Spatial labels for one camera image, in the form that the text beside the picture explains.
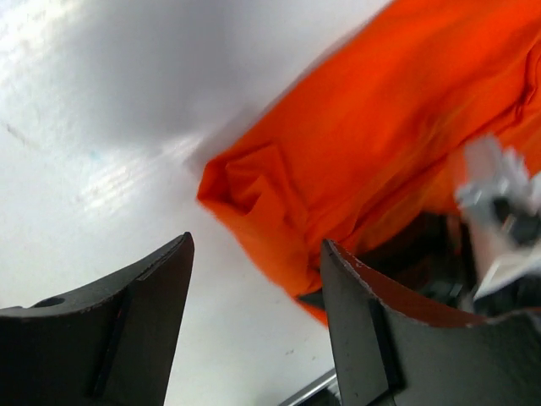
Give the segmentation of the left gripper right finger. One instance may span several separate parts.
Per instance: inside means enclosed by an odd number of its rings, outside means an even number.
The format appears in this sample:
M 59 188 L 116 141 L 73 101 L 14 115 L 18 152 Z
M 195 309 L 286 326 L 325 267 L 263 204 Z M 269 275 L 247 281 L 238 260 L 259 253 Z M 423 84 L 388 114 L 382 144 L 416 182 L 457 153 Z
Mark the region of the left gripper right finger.
M 331 347 L 346 405 L 537 405 L 540 311 L 474 315 L 321 246 Z

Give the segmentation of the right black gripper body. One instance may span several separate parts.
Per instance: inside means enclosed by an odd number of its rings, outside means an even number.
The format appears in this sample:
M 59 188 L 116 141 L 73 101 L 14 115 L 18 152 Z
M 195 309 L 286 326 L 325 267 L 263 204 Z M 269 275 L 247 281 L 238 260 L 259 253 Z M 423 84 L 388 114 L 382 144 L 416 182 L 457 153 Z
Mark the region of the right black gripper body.
M 364 265 L 451 308 L 496 316 L 540 306 L 540 277 L 525 276 L 481 299 L 467 226 L 457 217 L 424 212 L 402 231 L 357 256 Z

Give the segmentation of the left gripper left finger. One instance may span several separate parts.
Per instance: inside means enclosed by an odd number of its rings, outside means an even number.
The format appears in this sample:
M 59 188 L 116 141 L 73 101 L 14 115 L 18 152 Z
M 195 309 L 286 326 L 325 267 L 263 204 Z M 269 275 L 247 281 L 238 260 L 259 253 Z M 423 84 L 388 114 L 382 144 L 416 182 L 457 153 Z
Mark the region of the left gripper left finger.
M 164 404 L 193 262 L 184 233 L 93 283 L 2 309 L 2 404 Z

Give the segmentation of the orange t-shirt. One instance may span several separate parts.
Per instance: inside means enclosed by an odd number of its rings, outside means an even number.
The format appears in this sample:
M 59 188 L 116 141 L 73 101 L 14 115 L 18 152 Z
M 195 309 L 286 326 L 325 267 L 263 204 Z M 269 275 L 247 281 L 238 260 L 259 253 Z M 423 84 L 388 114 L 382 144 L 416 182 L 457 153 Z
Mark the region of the orange t-shirt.
M 395 1 L 211 159 L 197 198 L 300 300 L 324 239 L 360 254 L 454 212 L 447 158 L 484 134 L 539 171 L 539 2 Z

